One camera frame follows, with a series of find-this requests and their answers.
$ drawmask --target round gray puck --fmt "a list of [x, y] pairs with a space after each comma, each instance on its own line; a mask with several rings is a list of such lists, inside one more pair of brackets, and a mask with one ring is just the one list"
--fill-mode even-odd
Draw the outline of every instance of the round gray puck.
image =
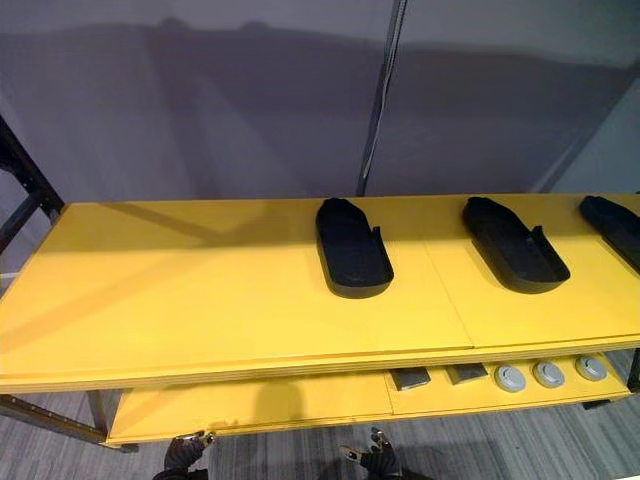
[[522, 372], [511, 365], [498, 367], [494, 376], [498, 386], [507, 392], [519, 392], [524, 390], [527, 385], [527, 380]]
[[595, 357], [582, 355], [576, 360], [576, 370], [587, 380], [597, 382], [607, 378], [607, 367]]
[[533, 367], [533, 376], [547, 388], [558, 388], [564, 385], [564, 373], [551, 362], [538, 362]]

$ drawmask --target yellow tabletop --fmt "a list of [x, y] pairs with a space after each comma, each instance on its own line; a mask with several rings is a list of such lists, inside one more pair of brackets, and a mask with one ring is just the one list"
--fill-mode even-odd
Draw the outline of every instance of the yellow tabletop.
[[582, 196], [491, 196], [543, 224], [571, 270], [540, 295], [497, 283], [461, 223], [466, 198], [354, 200], [395, 270], [360, 300], [326, 286], [320, 199], [69, 205], [0, 299], [0, 393], [640, 344], [640, 279], [579, 217]]
[[[640, 195], [608, 195], [640, 213]], [[555, 290], [508, 290], [484, 262], [460, 212], [467, 197], [422, 197], [433, 219], [425, 244], [474, 347], [577, 341], [640, 333], [640, 276], [582, 218], [584, 195], [489, 195], [529, 228], [542, 225], [571, 271]]]
[[383, 200], [356, 203], [382, 226], [395, 280], [368, 299], [332, 294], [316, 249], [321, 203], [69, 205], [0, 300], [0, 385], [471, 347], [420, 224]]

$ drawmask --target hand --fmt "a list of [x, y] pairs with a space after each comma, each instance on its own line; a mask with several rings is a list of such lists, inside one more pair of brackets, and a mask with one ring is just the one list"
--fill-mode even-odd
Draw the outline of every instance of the hand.
[[198, 435], [174, 438], [164, 456], [165, 470], [188, 469], [202, 457], [205, 446], [206, 444], [200, 440]]
[[375, 427], [371, 429], [371, 432], [371, 440], [376, 443], [371, 447], [371, 453], [361, 453], [348, 447], [342, 447], [347, 458], [358, 462], [369, 473], [380, 478], [402, 478], [402, 466], [387, 437]]

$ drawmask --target black metal leg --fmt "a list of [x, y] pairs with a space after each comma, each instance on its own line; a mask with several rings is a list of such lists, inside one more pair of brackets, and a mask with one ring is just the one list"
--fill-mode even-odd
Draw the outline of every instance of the black metal leg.
[[[106, 445], [102, 445], [107, 439], [106, 431], [100, 431], [84, 423], [50, 412], [12, 395], [0, 395], [0, 415], [34, 427], [44, 428], [67, 437], [82, 440], [83, 442], [106, 447]], [[137, 451], [137, 445], [123, 445], [112, 449], [121, 452], [133, 452]]]
[[0, 253], [33, 213], [41, 208], [53, 223], [64, 203], [0, 116], [0, 169], [9, 172], [29, 196], [0, 227]]
[[636, 348], [631, 362], [631, 371], [627, 380], [627, 388], [633, 393], [640, 392], [640, 348]]
[[89, 400], [89, 408], [93, 417], [93, 425], [103, 432], [105, 435], [109, 433], [107, 426], [107, 418], [104, 414], [104, 405], [102, 403], [102, 395], [100, 390], [87, 391], [87, 399]]

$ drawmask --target floor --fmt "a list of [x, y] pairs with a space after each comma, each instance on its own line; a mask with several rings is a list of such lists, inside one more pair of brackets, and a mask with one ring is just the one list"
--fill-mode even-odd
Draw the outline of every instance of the floor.
[[[610, 354], [621, 374], [630, 351]], [[81, 393], [24, 395], [90, 423]], [[106, 398], [115, 409], [117, 396]], [[580, 405], [377, 425], [403, 464], [437, 479], [610, 479], [640, 473], [640, 395], [585, 411]], [[366, 446], [370, 425], [219, 439], [198, 462], [211, 480], [364, 479], [339, 445]], [[0, 417], [0, 480], [148, 479], [167, 443], [121, 454]]]

